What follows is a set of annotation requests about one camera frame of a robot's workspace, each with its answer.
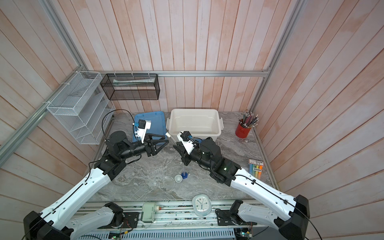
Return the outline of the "white capped test tube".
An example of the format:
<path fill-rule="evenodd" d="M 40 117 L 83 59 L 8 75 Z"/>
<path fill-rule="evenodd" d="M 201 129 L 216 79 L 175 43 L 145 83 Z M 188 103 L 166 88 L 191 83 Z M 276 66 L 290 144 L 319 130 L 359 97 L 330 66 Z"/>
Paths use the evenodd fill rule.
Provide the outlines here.
<path fill-rule="evenodd" d="M 167 136 L 171 145 L 173 145 L 173 146 L 177 145 L 177 141 L 173 138 L 173 136 L 170 133 L 166 132 L 166 136 Z"/>

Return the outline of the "small blue bottle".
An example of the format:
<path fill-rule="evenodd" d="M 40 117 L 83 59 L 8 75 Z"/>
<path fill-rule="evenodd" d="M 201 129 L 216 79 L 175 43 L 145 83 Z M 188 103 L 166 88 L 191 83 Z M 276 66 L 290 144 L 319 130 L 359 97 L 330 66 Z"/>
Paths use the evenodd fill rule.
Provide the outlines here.
<path fill-rule="evenodd" d="M 187 172 L 182 172 L 181 176 L 182 176 L 183 179 L 186 179 L 188 177 L 188 173 Z"/>

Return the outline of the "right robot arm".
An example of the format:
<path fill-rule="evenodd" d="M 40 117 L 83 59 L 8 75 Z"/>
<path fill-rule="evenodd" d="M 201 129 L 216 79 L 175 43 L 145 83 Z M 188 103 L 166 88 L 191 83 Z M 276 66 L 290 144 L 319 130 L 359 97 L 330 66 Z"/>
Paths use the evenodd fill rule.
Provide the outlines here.
<path fill-rule="evenodd" d="M 198 142 L 185 131 L 179 133 L 174 148 L 185 166 L 197 163 L 220 184 L 240 190 L 266 206 L 261 210 L 236 200 L 229 212 L 234 224 L 253 222 L 276 229 L 287 240 L 303 240 L 310 221 L 309 200 L 298 195 L 280 192 L 252 176 L 237 163 L 222 156 L 221 149 L 212 138 Z"/>

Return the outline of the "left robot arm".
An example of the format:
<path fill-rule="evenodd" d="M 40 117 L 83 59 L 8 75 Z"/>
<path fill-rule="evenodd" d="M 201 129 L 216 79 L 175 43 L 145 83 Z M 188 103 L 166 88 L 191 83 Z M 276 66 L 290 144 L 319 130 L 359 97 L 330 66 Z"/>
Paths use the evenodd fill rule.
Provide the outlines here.
<path fill-rule="evenodd" d="M 101 209 L 73 219 L 74 214 L 102 187 L 110 183 L 127 165 L 129 158 L 138 160 L 142 154 L 157 155 L 167 144 L 164 135 L 146 134 L 143 141 L 130 142 L 123 131 L 116 131 L 106 140 L 104 155 L 94 162 L 89 174 L 59 200 L 24 218 L 25 240 L 75 240 L 97 228 L 121 228 L 126 224 L 123 209 L 107 203 Z"/>

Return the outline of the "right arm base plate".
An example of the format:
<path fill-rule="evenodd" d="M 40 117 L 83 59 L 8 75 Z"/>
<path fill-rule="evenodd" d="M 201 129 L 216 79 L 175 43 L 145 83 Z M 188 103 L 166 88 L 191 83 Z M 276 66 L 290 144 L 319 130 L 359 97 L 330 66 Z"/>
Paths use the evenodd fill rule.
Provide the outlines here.
<path fill-rule="evenodd" d="M 238 218 L 238 215 L 231 210 L 216 209 L 215 214 L 217 215 L 217 223 L 219 226 L 233 226 L 242 223 L 242 220 Z"/>

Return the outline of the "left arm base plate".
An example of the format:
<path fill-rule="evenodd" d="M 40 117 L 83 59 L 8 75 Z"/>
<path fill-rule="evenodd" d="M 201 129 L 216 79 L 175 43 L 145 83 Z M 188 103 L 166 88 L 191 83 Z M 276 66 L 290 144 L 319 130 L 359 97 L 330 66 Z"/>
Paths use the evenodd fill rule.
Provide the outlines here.
<path fill-rule="evenodd" d="M 137 228 L 139 221 L 139 212 L 127 212 L 127 213 L 117 213 L 115 214 L 111 226 L 116 228 Z"/>

